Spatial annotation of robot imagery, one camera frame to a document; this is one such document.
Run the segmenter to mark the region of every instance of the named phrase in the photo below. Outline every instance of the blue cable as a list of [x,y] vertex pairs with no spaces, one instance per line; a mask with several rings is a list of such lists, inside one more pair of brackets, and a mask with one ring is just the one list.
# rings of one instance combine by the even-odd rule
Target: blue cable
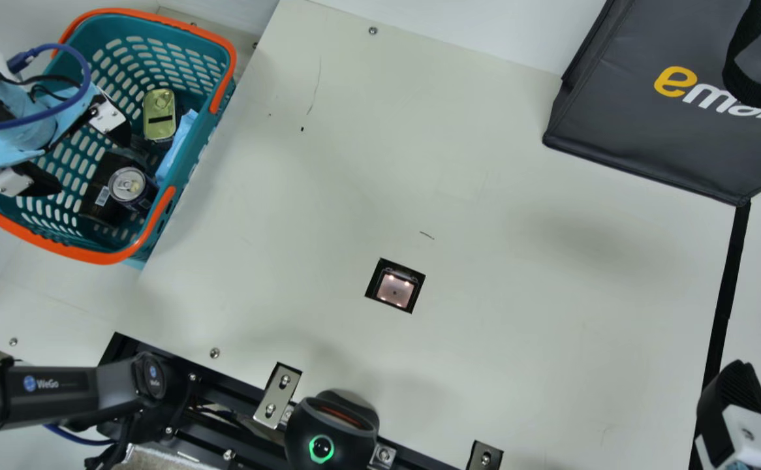
[[55,424],[46,424],[44,425],[44,428],[47,428],[50,431],[55,432],[56,434],[60,435],[61,437],[64,437],[68,441],[74,441],[74,443],[83,444],[85,446],[110,446],[111,444],[117,443],[117,441],[113,441],[111,439],[106,441],[94,441],[92,439],[85,439],[84,437],[79,437],[78,435],[70,434],[70,432],[67,432],[64,429],[59,428],[59,426],[56,426]]
[[87,93],[88,89],[91,89],[91,66],[88,65],[85,57],[82,57],[82,55],[79,54],[79,51],[75,50],[75,48],[71,48],[66,44],[41,44],[37,48],[32,48],[26,52],[16,54],[7,62],[7,65],[10,66],[10,71],[18,72],[20,69],[23,69],[23,67],[25,67],[29,62],[31,62],[32,59],[38,56],[38,54],[41,54],[46,50],[61,50],[75,57],[76,60],[79,61],[79,65],[82,66],[82,86],[80,86],[79,91],[74,93],[73,96],[70,96],[67,101],[53,106],[52,108],[43,110],[40,113],[36,113],[32,116],[25,116],[18,119],[5,120],[0,122],[0,131],[18,127],[19,125],[31,124],[37,120],[46,119],[50,116],[57,115],[58,113],[61,113],[61,111],[70,108],[73,104],[78,103],[79,100],[82,99],[82,96]]

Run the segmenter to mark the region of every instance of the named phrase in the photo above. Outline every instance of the silver can lid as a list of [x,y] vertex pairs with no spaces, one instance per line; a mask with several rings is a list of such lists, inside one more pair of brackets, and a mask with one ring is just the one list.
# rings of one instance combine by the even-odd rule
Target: silver can lid
[[143,193],[146,177],[141,170],[132,166],[117,170],[108,182],[111,196],[119,202],[132,202]]

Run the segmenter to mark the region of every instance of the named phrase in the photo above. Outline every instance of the black shopping bag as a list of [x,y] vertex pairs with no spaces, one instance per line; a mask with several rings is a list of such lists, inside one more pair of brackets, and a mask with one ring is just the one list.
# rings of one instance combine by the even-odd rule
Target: black shopping bag
[[544,143],[744,205],[761,191],[761,0],[607,0]]

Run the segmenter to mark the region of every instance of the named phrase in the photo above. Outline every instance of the black pole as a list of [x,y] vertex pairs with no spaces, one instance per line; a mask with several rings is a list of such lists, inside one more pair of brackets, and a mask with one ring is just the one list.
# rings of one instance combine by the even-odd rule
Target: black pole
[[[732,235],[729,237],[729,249],[726,253],[726,266],[723,268],[723,280],[720,282],[720,292],[717,295],[717,307],[714,310],[714,323],[711,325],[711,340],[706,355],[706,372],[703,374],[702,388],[720,374],[720,364],[723,361],[723,347],[726,345],[726,333],[729,328],[729,318],[732,316],[732,306],[735,302],[735,291],[738,288],[738,273],[741,269],[741,255],[745,231],[749,223],[751,202],[735,209],[735,220],[732,224]],[[696,410],[696,404],[691,404],[691,413]],[[694,429],[694,438],[699,432]],[[700,459],[696,446],[692,445],[689,470],[701,470]]]

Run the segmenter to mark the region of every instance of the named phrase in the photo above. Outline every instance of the screw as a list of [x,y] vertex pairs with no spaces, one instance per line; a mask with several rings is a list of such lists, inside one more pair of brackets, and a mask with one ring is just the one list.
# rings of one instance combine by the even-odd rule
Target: screw
[[381,462],[388,463],[392,459],[392,454],[389,453],[389,449],[382,448],[378,451],[378,458]]

